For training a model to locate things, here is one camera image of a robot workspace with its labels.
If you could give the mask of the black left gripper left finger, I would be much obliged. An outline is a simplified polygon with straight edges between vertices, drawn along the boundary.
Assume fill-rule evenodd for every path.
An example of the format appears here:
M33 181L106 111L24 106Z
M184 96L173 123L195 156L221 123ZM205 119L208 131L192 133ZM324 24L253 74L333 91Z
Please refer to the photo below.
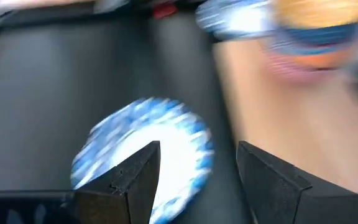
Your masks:
M79 222L149 224L159 172L160 143L152 141L76 191Z

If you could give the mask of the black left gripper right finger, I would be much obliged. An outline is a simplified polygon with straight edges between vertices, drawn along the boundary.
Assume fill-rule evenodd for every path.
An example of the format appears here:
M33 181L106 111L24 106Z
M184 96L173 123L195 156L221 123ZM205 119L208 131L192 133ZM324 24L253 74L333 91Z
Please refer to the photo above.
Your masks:
M236 160L258 224L358 224L358 194L246 141Z

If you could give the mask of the blue white patterned paper plate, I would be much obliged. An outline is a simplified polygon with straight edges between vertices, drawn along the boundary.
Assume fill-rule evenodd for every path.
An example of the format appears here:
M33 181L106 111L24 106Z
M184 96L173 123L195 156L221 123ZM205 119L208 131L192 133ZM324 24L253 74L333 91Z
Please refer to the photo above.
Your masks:
M149 224L168 224L204 186L214 159L203 120L177 100L142 98L110 114L89 132L71 166L78 189L136 153L160 142L160 173Z
M207 0L195 16L199 27L219 40L265 37L276 28L270 0Z

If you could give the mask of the red zigzag bowl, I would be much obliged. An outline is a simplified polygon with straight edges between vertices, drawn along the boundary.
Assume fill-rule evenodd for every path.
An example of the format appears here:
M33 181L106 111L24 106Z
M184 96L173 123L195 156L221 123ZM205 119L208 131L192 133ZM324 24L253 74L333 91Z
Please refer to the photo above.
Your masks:
M331 76L350 60L352 50L318 55L284 55L273 50L265 53L267 65L276 77L293 83L313 83Z

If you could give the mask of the blue bowl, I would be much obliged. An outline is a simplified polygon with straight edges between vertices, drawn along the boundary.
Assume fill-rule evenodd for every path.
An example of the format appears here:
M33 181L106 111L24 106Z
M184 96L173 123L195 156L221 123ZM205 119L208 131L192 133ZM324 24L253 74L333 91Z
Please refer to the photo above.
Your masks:
M317 29L279 27L270 47L287 55L318 55L349 47L358 24L345 24Z

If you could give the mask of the yellow bowl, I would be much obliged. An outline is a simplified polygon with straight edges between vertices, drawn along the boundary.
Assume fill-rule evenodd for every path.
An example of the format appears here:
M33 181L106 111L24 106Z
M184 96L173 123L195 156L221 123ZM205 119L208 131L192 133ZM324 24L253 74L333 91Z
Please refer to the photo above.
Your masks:
M290 27L319 29L358 22L358 0L272 0L278 20Z

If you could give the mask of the wooden shelf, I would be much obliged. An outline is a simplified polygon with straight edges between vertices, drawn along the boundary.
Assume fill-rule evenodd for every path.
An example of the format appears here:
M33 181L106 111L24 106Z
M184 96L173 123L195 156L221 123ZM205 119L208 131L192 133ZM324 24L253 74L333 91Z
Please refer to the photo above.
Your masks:
M263 44L213 47L235 138L358 193L358 89L339 72L315 84L283 81Z

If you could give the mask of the small red tag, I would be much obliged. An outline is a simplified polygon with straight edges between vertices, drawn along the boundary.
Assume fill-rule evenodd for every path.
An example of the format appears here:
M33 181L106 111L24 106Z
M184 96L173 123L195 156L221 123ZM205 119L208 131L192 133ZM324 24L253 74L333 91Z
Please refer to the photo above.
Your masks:
M163 2L153 7L152 14L155 19L162 19L177 12L177 7L172 2Z

